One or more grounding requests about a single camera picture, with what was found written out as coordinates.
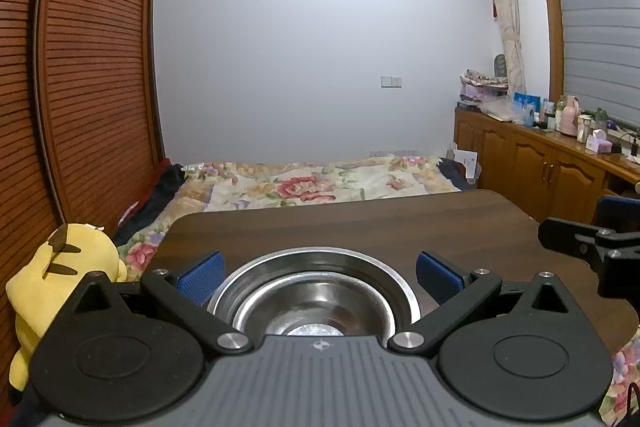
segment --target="crosshair logo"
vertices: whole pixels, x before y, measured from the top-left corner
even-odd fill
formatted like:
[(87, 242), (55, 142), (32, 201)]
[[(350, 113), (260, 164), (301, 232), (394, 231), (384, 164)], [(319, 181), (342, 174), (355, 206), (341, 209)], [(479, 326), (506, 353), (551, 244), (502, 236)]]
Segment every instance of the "crosshair logo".
[(313, 344), (311, 344), (313, 347), (315, 347), (318, 351), (324, 351), (325, 349), (329, 349), (329, 347), (331, 347), (331, 344), (329, 344), (326, 340), (322, 339), (321, 341), (315, 341)]

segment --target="floral bedspread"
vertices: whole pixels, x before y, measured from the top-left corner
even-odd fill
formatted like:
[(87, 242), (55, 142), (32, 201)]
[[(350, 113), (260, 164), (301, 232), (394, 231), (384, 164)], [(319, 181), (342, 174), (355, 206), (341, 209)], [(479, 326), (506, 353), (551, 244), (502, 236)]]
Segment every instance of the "floral bedspread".
[[(457, 191), (439, 171), (439, 162), (436, 157), (390, 156), (324, 165), (214, 162), (190, 166), (184, 185), (158, 219), (118, 251), (129, 280), (137, 280), (172, 223), (187, 214)], [(616, 354), (613, 364), (613, 381), (600, 407), (609, 426), (625, 416), (629, 383), (640, 381), (640, 330)]]

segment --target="wall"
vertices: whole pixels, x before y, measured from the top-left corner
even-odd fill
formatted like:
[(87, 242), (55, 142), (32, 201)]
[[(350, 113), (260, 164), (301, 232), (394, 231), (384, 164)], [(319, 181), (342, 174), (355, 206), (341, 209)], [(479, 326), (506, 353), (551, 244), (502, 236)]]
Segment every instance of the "wall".
[(155, 0), (154, 25), (178, 162), (442, 155), (458, 77), (493, 71), (497, 39), (491, 0)]
[(546, 0), (518, 0), (520, 42), (527, 92), (549, 96), (549, 24)]

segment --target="triangular hole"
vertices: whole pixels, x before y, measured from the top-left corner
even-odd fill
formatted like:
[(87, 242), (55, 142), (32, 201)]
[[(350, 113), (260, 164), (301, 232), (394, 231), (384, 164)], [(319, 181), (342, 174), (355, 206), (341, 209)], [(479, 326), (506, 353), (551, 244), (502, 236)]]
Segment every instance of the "triangular hole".
[(569, 312), (564, 305), (564, 302), (562, 302), (562, 299), (556, 293), (555, 288), (549, 284), (544, 284), (542, 288), (540, 288), (540, 292), (538, 292), (538, 296), (536, 297), (535, 302), (533, 302), (532, 308), (545, 312)]
[(99, 284), (89, 286), (84, 292), (82, 299), (74, 310), (75, 313), (97, 312), (111, 308), (107, 295), (104, 294)]

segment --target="black round cover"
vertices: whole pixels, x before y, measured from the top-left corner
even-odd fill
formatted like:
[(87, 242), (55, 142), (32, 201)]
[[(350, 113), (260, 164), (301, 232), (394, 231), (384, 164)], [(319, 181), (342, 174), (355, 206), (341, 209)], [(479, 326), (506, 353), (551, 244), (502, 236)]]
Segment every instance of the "black round cover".
[(30, 379), (53, 410), (121, 423), (164, 409), (196, 384), (204, 356), (189, 333), (139, 315), (105, 318), (86, 314), (34, 353)]
[(556, 421), (598, 407), (612, 375), (602, 342), (567, 314), (537, 315), (455, 331), (438, 357), (447, 383), (475, 406), (520, 421)]

